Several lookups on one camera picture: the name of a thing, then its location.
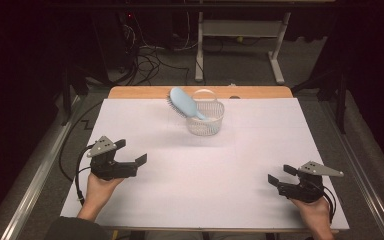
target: white paper sheet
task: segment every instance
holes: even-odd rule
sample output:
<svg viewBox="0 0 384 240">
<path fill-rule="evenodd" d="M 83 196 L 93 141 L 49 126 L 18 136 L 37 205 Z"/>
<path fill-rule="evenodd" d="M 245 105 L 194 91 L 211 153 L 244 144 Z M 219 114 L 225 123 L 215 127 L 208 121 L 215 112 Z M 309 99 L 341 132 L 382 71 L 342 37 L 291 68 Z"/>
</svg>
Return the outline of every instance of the white paper sheet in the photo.
<svg viewBox="0 0 384 240">
<path fill-rule="evenodd" d="M 126 139 L 115 160 L 147 153 L 137 177 L 116 189 L 102 226 L 205 229 L 302 229 L 298 209 L 267 182 L 271 174 L 296 184 L 283 165 L 322 163 L 296 99 L 221 99 L 225 116 L 214 136 L 192 135 L 186 120 L 160 99 L 107 99 L 89 144 L 102 135 Z M 82 167 L 90 159 L 84 157 Z M 88 171 L 80 176 L 86 195 Z M 336 193 L 330 179 L 324 185 Z M 349 229 L 337 202 L 333 229 Z M 72 186 L 61 215 L 76 216 Z"/>
</svg>

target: gray floor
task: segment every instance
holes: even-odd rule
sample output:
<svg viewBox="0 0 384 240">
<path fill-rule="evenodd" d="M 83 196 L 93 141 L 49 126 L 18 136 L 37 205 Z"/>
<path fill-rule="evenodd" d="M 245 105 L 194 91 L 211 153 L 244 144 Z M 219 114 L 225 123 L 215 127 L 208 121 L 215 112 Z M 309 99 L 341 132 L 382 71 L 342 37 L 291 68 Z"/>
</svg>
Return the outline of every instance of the gray floor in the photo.
<svg viewBox="0 0 384 240">
<path fill-rule="evenodd" d="M 323 44 L 324 40 L 312 43 L 298 40 L 283 44 L 279 54 L 279 64 L 286 80 L 286 86 L 293 87 L 309 77 Z M 261 40 L 251 46 L 225 43 L 222 51 L 219 52 L 220 45 L 217 41 L 206 41 L 204 43 L 204 49 L 208 51 L 204 57 L 206 84 L 276 85 L 266 55 L 266 51 L 271 50 L 273 46 L 273 40 Z M 150 50 L 141 50 L 141 53 L 150 52 Z M 158 74 L 150 80 L 152 85 L 204 84 L 204 82 L 196 83 L 193 80 L 194 49 L 176 52 L 159 50 L 158 57 L 163 63 L 177 68 L 160 65 Z M 150 64 L 144 63 L 141 67 L 150 69 Z M 189 68 L 188 75 L 186 75 L 185 68 Z M 111 71 L 110 76 L 117 78 L 117 71 Z M 138 75 L 136 82 L 143 78 L 142 75 Z M 361 118 L 351 94 L 347 95 L 345 115 L 347 134 L 343 135 L 338 132 L 332 120 L 334 101 L 319 102 L 315 97 L 316 93 L 317 89 L 303 90 L 296 94 L 296 97 L 300 101 L 324 163 L 345 172 L 346 177 L 332 178 L 332 182 L 340 196 L 340 202 L 351 229 L 337 234 L 336 238 L 384 239 L 384 156 Z M 74 115 L 80 116 L 107 95 L 108 89 L 94 87 L 87 97 L 82 97 L 80 101 L 76 102 L 77 112 Z M 94 107 L 81 119 L 82 121 L 72 130 L 62 151 L 63 168 L 71 175 L 74 174 L 75 161 L 80 150 L 89 140 L 90 127 L 97 118 L 99 108 L 100 106 Z M 37 170 L 44 159 L 49 157 L 51 149 L 57 142 L 58 134 L 65 129 L 60 125 L 62 117 L 63 112 L 60 111 L 53 126 L 32 154 L 2 203 L 0 239 Z M 23 224 L 18 239 L 43 238 L 50 223 L 59 215 L 71 185 L 62 175 L 57 161 L 52 166 L 49 175 L 38 173 L 38 175 L 40 174 L 47 176 L 47 181 L 41 194 L 37 196 L 37 201 L 33 201 L 35 204 L 31 213 L 25 216 L 27 221 Z M 307 234 L 280 234 L 281 239 L 305 239 L 307 236 Z"/>
</svg>

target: light blue brush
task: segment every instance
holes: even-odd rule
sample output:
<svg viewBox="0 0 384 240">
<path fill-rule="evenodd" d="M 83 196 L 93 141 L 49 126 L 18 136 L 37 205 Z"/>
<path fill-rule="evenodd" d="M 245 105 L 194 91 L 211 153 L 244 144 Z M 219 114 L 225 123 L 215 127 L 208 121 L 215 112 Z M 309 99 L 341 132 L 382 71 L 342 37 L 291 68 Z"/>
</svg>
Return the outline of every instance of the light blue brush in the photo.
<svg viewBox="0 0 384 240">
<path fill-rule="evenodd" d="M 198 111 L 195 100 L 179 87 L 170 90 L 167 102 L 183 117 L 197 117 L 201 120 L 207 120 L 207 117 Z"/>
</svg>

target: wire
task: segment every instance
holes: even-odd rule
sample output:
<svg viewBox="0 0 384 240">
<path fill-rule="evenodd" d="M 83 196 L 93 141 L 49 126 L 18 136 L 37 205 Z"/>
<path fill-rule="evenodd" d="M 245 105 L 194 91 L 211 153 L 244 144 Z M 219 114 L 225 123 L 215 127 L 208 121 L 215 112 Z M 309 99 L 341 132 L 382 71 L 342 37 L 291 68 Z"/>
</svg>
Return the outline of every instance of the wire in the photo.
<svg viewBox="0 0 384 240">
<path fill-rule="evenodd" d="M 333 195 L 332 191 L 330 191 L 329 188 L 324 187 L 324 189 L 326 189 L 326 190 L 330 193 L 330 195 L 331 195 L 332 198 L 333 198 L 333 202 L 335 203 L 335 206 L 332 205 L 333 210 L 331 211 L 331 213 L 332 213 L 332 218 L 330 219 L 330 222 L 332 222 L 333 216 L 334 216 L 335 213 L 336 213 L 336 198 L 335 198 L 335 195 Z"/>
<path fill-rule="evenodd" d="M 89 145 L 89 146 L 83 148 L 83 150 L 79 154 L 79 157 L 77 158 L 75 184 L 76 184 L 76 190 L 77 190 L 77 197 L 78 197 L 78 200 L 80 201 L 80 204 L 82 204 L 82 205 L 85 202 L 85 199 L 83 197 L 83 193 L 80 190 L 80 185 L 79 185 L 79 173 L 81 172 L 81 171 L 79 171 L 80 162 L 82 161 L 82 158 L 83 158 L 83 155 L 85 154 L 85 152 L 87 150 L 93 148 L 94 145 L 95 144 L 92 144 L 92 145 Z"/>
<path fill-rule="evenodd" d="M 86 112 L 84 112 L 80 117 L 79 119 L 72 125 L 72 127 L 70 128 L 70 130 L 68 131 L 67 133 L 67 137 L 65 137 L 64 139 L 64 142 L 62 143 L 62 146 L 61 146 L 61 151 L 59 153 L 59 157 L 58 157 L 58 165 L 59 165 L 59 168 L 60 168 L 60 171 L 61 173 L 70 181 L 72 182 L 73 179 L 71 177 L 68 176 L 68 174 L 65 172 L 64 168 L 62 167 L 62 154 L 64 152 L 64 149 L 65 149 L 65 146 L 67 144 L 67 141 L 68 139 L 70 138 L 70 135 L 71 135 L 71 132 L 73 131 L 73 129 L 77 126 L 77 124 L 82 120 L 82 118 L 88 114 L 90 111 L 92 111 L 92 109 L 94 109 L 95 107 L 101 105 L 103 103 L 103 101 L 93 105 L 91 108 L 89 108 Z"/>
<path fill-rule="evenodd" d="M 196 65 L 199 67 L 199 69 L 201 69 L 201 72 L 202 72 L 202 81 L 204 82 L 204 86 L 207 86 L 207 80 L 205 79 L 205 73 L 204 73 L 204 69 L 202 69 L 201 65 L 199 64 L 198 60 L 195 60 L 196 62 Z"/>
</svg>

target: table leg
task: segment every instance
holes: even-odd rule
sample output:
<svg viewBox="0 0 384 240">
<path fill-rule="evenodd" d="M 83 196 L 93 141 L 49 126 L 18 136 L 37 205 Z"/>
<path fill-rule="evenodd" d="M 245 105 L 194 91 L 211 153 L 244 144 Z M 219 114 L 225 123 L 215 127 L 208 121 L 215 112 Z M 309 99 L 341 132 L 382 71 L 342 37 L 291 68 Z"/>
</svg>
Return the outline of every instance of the table leg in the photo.
<svg viewBox="0 0 384 240">
<path fill-rule="evenodd" d="M 288 27 L 290 17 L 291 17 L 290 12 L 285 13 L 285 15 L 283 16 L 282 25 L 279 29 L 279 34 L 277 36 L 276 47 L 273 52 L 270 51 L 268 53 L 270 64 L 272 66 L 273 73 L 276 78 L 276 82 L 279 85 L 285 84 L 285 79 L 283 79 L 283 75 L 279 67 L 279 62 L 277 61 L 277 56 L 279 54 L 280 47 L 282 46 L 283 38 L 285 37 L 285 32 L 286 32 L 286 28 Z"/>
<path fill-rule="evenodd" d="M 203 32 L 202 32 L 202 21 L 204 18 L 204 13 L 199 13 L 199 20 L 198 20 L 198 52 L 196 54 L 196 66 L 195 66 L 195 81 L 201 82 L 204 80 L 204 56 L 202 51 L 202 39 L 203 39 Z"/>
</svg>

